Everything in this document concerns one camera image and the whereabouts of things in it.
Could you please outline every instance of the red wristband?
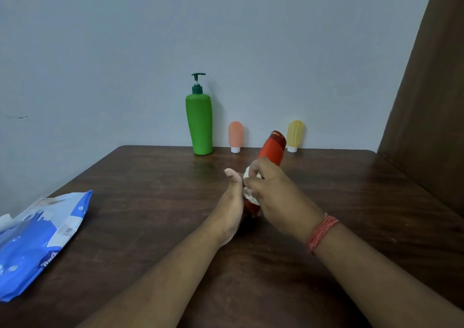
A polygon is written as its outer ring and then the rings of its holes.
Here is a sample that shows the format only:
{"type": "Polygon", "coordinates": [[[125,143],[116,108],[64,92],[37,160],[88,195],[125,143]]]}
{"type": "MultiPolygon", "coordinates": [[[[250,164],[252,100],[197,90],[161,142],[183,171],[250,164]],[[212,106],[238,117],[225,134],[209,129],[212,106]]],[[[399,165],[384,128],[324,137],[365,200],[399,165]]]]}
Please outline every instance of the red wristband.
{"type": "Polygon", "coordinates": [[[324,221],[317,226],[317,228],[312,232],[308,240],[306,240],[306,246],[308,247],[308,252],[314,255],[314,249],[321,242],[325,233],[330,229],[331,226],[338,223],[338,219],[328,214],[325,214],[324,221]]]}

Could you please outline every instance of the wooden table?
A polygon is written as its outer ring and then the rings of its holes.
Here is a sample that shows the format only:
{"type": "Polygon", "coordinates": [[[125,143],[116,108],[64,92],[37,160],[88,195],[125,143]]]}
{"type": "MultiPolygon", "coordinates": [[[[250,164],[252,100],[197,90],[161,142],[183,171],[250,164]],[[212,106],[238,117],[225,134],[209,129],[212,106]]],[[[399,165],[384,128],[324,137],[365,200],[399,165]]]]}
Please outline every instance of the wooden table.
{"type": "MultiPolygon", "coordinates": [[[[2,327],[73,327],[193,231],[258,149],[122,146],[56,191],[94,190],[78,233],[20,297],[2,327]]],[[[464,307],[464,220],[370,151],[299,149],[282,168],[323,210],[464,307]]],[[[263,218],[221,248],[180,327],[365,327],[368,322],[304,247],[263,218]]]]}

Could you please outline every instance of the forearm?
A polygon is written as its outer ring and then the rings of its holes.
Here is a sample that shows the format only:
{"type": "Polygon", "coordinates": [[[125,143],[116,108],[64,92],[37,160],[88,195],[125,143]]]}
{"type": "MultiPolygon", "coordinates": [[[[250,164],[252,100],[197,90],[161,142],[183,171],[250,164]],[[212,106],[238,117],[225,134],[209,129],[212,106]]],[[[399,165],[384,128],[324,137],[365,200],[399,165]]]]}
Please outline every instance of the forearm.
{"type": "Polygon", "coordinates": [[[315,255],[375,328],[464,327],[464,313],[344,225],[334,225],[315,255]]]}
{"type": "Polygon", "coordinates": [[[207,221],[80,328],[176,327],[220,247],[207,221]]]}

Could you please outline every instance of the red bottle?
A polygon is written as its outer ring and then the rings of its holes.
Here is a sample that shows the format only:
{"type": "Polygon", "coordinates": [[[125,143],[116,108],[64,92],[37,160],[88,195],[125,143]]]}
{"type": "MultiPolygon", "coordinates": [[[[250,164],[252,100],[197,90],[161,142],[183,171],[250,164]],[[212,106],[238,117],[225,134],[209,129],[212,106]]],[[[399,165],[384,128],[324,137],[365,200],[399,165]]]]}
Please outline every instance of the red bottle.
{"type": "MultiPolygon", "coordinates": [[[[259,152],[258,158],[266,156],[272,163],[275,163],[279,166],[280,162],[282,161],[283,151],[286,145],[287,140],[285,137],[277,130],[274,130],[264,143],[261,151],[259,152]]],[[[249,167],[246,169],[244,177],[248,176],[248,170],[249,167]]],[[[256,216],[259,212],[260,206],[259,204],[255,204],[254,201],[247,200],[245,198],[243,202],[245,205],[245,210],[251,213],[253,216],[256,216]]]]}

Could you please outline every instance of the green pump bottle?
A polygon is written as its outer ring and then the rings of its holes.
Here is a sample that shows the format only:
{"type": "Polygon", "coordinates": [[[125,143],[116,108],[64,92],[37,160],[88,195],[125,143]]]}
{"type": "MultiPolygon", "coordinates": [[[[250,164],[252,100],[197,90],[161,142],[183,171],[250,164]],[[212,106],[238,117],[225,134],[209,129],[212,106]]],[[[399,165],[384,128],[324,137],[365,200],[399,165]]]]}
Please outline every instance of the green pump bottle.
{"type": "Polygon", "coordinates": [[[192,94],[185,98],[185,108],[194,154],[207,155],[212,153],[212,106],[211,98],[203,93],[198,83],[198,75],[206,74],[192,74],[195,85],[192,86],[192,94]]]}

